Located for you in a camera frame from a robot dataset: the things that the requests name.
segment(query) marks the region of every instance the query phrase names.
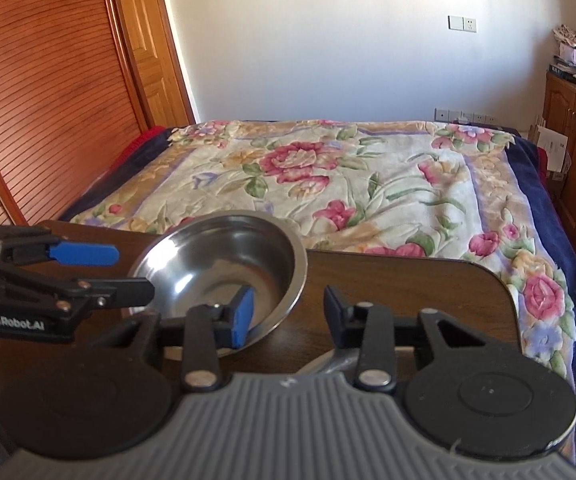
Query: silver bolt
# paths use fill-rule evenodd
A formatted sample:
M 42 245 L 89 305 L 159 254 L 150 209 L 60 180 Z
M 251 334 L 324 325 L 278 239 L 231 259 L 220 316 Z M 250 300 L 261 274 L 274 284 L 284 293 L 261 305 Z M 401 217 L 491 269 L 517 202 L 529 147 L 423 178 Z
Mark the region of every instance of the silver bolt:
M 386 386 L 392 377 L 383 370 L 364 370 L 359 374 L 359 381 L 366 386 Z
M 193 388 L 210 388 L 217 382 L 217 376 L 208 370 L 195 370 L 187 373 L 184 380 Z
M 71 305 L 68 303 L 68 301 L 63 301 L 63 300 L 59 300 L 55 305 L 59 310 L 63 310 L 63 312 L 68 312 L 70 310 L 70 307 L 71 307 Z

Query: gray ribbed plate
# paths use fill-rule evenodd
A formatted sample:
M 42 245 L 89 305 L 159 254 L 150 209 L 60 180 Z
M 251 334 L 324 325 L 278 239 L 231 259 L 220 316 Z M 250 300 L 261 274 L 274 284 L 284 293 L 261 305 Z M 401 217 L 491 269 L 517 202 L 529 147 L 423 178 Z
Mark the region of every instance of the gray ribbed plate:
M 159 433 L 129 451 L 59 462 L 26 451 L 0 480 L 576 480 L 558 453 L 481 462 L 419 435 L 391 397 L 349 386 L 341 373 L 235 375 L 187 396 Z

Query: floral bedspread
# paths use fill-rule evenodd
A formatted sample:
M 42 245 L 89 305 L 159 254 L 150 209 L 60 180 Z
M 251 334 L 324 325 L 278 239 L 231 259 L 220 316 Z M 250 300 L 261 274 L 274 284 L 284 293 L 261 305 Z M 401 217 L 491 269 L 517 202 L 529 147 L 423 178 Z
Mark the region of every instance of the floral bedspread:
M 283 218 L 308 248 L 442 257 L 506 283 L 526 355 L 572 381 L 574 310 L 505 148 L 456 124 L 211 121 L 73 222 L 162 234 L 216 210 Z

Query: wooden table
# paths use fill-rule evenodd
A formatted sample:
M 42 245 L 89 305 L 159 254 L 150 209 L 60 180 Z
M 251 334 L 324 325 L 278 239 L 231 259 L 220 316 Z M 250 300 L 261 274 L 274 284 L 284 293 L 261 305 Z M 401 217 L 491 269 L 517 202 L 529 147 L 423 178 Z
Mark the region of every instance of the wooden table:
M 114 244 L 121 253 L 111 268 L 62 267 L 53 262 L 28 267 L 61 278 L 118 278 L 156 237 L 67 224 L 44 222 L 55 234 L 72 241 Z M 351 301 L 369 300 L 391 306 L 400 316 L 417 315 L 424 307 L 445 311 L 473 328 L 506 342 L 519 343 L 512 298 L 495 275 L 483 267 L 451 260 L 424 260 L 308 251 L 308 279 L 301 300 L 266 338 L 227 356 L 228 371 L 291 373 L 333 348 L 324 319 L 325 285 L 337 285 Z M 81 324 L 78 340 L 107 329 L 119 311 L 96 312 Z M 66 346 L 7 340 L 0 351 L 2 382 L 23 373 L 34 362 L 64 351 Z M 164 373 L 174 376 L 178 363 L 166 362 Z

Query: wall outlet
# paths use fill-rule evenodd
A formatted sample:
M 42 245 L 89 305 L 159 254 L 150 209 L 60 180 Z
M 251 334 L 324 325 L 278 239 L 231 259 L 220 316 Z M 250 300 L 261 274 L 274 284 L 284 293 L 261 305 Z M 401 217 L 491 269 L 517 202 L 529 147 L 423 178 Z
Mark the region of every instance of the wall outlet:
M 463 30 L 476 32 L 476 20 L 474 18 L 463 18 Z
M 463 17 L 448 16 L 448 28 L 451 30 L 463 30 Z
M 439 110 L 439 108 L 434 108 L 434 120 L 441 123 L 447 123 L 449 113 L 449 110 Z

